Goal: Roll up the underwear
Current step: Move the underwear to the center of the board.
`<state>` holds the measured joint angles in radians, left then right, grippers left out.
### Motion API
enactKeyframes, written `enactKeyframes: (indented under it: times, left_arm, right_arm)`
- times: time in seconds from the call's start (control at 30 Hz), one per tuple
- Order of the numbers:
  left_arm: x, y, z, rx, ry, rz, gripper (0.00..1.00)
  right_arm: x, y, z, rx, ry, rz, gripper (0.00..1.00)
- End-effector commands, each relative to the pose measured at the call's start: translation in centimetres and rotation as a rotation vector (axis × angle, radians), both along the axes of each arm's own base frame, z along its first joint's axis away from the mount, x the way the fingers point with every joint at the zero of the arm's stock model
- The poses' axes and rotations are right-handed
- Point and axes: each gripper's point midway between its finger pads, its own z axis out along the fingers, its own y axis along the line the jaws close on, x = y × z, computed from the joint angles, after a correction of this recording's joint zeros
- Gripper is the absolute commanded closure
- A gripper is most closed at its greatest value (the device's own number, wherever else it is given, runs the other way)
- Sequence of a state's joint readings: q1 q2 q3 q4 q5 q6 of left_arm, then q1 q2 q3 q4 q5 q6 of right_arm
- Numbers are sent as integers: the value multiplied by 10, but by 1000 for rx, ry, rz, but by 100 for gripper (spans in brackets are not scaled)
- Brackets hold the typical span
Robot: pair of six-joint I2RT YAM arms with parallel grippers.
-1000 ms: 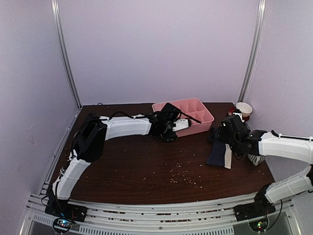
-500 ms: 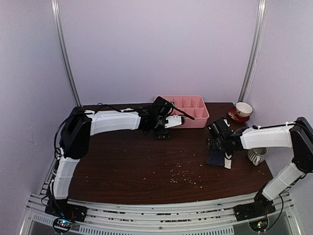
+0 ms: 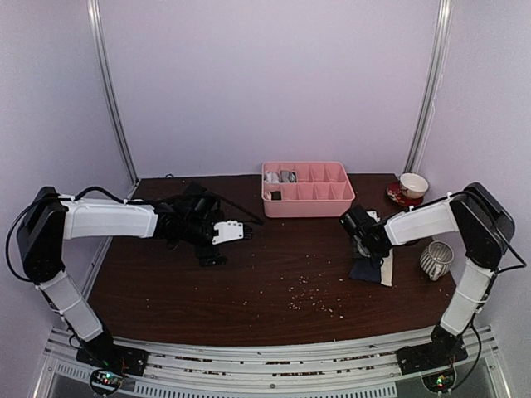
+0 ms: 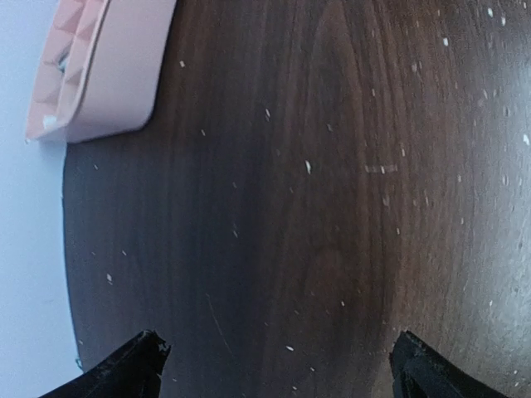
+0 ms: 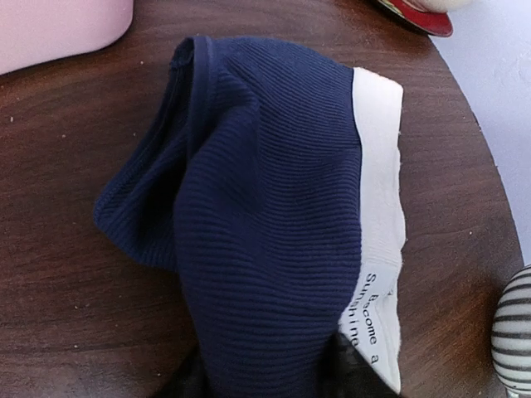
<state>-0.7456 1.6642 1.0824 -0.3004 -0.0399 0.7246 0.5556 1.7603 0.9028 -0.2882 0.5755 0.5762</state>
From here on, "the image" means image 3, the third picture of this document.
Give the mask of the grey boxer briefs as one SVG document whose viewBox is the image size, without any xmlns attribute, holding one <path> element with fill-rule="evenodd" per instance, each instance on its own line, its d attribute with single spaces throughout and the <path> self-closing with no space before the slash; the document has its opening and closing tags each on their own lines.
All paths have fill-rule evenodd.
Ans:
<svg viewBox="0 0 531 398">
<path fill-rule="evenodd" d="M 297 183 L 297 173 L 295 170 L 285 170 L 282 169 L 279 171 L 279 181 L 280 183 Z"/>
</svg>

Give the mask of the navy and cream underwear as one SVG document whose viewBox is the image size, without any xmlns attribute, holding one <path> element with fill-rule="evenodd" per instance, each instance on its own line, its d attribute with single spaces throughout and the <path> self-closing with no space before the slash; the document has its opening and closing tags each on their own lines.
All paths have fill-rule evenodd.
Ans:
<svg viewBox="0 0 531 398">
<path fill-rule="evenodd" d="M 389 256 L 382 259 L 380 265 L 373 263 L 370 258 L 356 252 L 353 255 L 353 267 L 348 277 L 353 280 L 362 280 L 392 287 L 393 250 L 390 250 Z"/>
</svg>

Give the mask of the pink divided organizer box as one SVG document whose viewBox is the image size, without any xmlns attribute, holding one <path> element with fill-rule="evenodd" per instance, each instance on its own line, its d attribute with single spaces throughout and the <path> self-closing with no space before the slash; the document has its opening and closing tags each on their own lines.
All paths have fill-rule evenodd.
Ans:
<svg viewBox="0 0 531 398">
<path fill-rule="evenodd" d="M 295 170 L 297 183 L 264 182 L 265 171 L 282 169 Z M 264 213 L 269 218 L 338 217 L 355 199 L 348 174 L 338 162 L 265 162 L 261 178 Z M 281 201 L 270 199 L 273 191 L 281 191 Z"/>
</svg>

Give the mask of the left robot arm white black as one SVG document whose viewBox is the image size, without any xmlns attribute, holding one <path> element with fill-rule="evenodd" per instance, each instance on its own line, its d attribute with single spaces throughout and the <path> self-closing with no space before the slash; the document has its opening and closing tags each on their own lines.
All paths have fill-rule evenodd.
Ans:
<svg viewBox="0 0 531 398">
<path fill-rule="evenodd" d="M 251 239 L 252 225 L 263 222 L 250 211 L 246 221 L 228 220 L 221 209 L 225 200 L 195 182 L 181 194 L 158 200 L 122 199 L 102 187 L 75 196 L 43 187 L 12 223 L 7 238 L 17 240 L 23 268 L 19 280 L 33 284 L 77 338 L 77 361 L 118 376 L 142 376 L 148 353 L 115 343 L 66 272 L 63 243 L 113 236 L 160 239 L 170 247 L 186 242 L 202 267 L 223 265 L 227 258 L 220 245 Z"/>
</svg>

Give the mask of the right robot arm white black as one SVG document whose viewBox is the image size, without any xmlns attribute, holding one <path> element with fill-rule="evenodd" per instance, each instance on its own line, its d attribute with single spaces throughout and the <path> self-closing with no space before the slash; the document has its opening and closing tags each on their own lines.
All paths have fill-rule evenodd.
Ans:
<svg viewBox="0 0 531 398">
<path fill-rule="evenodd" d="M 430 247 L 460 243 L 463 268 L 448 306 L 432 329 L 430 340 L 396 352 L 402 374 L 451 367 L 468 357 L 464 334 L 485 306 L 500 264 L 514 249 L 513 217 L 479 182 L 459 192 L 411 206 L 378 219 L 362 206 L 351 206 L 339 218 L 353 246 L 353 272 L 383 279 L 392 252 L 422 240 Z"/>
</svg>

